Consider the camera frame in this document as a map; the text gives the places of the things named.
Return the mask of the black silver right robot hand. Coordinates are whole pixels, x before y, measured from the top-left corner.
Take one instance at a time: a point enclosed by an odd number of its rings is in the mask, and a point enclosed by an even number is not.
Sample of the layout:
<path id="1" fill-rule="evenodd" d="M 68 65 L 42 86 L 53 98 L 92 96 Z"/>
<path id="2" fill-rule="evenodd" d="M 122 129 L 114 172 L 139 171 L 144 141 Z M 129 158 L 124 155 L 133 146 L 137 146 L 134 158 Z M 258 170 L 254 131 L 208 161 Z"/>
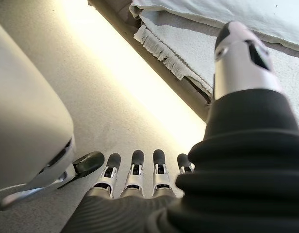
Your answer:
<path id="1" fill-rule="evenodd" d="M 245 25 L 224 25 L 215 44 L 214 102 L 204 138 L 178 157 L 178 199 L 164 155 L 154 153 L 154 195 L 132 181 L 112 199 L 102 178 L 65 233 L 299 233 L 299 127 L 266 46 Z"/>

